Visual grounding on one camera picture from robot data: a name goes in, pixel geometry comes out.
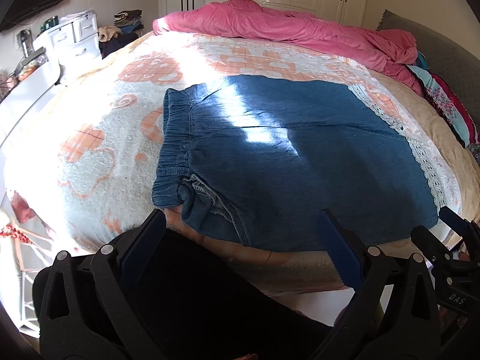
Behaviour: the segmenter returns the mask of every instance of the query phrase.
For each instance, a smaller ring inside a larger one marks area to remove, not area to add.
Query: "beige wall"
[[[97,13],[99,27],[111,25],[113,15],[124,9],[143,10],[144,32],[152,30],[152,22],[158,18],[158,0],[65,0],[55,7],[41,12],[38,17],[27,19],[26,26],[15,26],[11,30],[0,32],[0,69],[12,71],[22,58],[22,52],[16,42],[16,34],[24,28],[31,28],[37,35],[41,24],[54,15],[59,17],[93,8]]]
[[[367,0],[363,27],[375,29],[385,9],[445,35],[480,58],[480,23],[465,0]]]

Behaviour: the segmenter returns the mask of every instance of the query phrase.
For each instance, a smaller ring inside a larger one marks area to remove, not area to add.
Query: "blue jeans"
[[[311,251],[323,208],[366,245],[438,220],[405,138],[345,85],[243,75],[169,89],[164,133],[154,205],[183,204],[208,237]]]

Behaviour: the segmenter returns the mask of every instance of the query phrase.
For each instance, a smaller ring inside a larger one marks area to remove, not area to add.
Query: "white floor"
[[[383,309],[386,309],[393,286],[387,286],[380,299]],[[285,306],[303,312],[306,316],[333,326],[335,318],[349,304],[354,291],[351,288],[341,291],[315,292],[311,294],[285,295],[275,300]]]

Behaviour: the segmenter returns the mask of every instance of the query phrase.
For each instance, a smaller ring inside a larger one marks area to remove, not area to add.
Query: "black pants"
[[[33,286],[37,315],[49,268]],[[306,360],[330,327],[268,298],[219,257],[167,231],[130,306],[172,360]]]

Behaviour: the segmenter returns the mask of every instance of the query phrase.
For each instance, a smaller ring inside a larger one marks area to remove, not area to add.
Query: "bed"
[[[154,208],[165,91],[239,74],[361,85],[366,107],[389,123],[401,121],[437,208],[448,205],[480,220],[475,159],[411,88],[353,59],[297,45],[175,31],[146,34],[52,100],[19,149],[33,161],[7,162],[7,188],[45,223],[55,252],[94,252],[140,225]],[[199,234],[182,221],[181,207],[164,212],[169,227],[220,255],[267,294],[343,288],[325,251],[244,247]],[[431,230],[449,247],[459,241],[441,222]],[[399,257],[417,251],[408,238],[380,247]]]

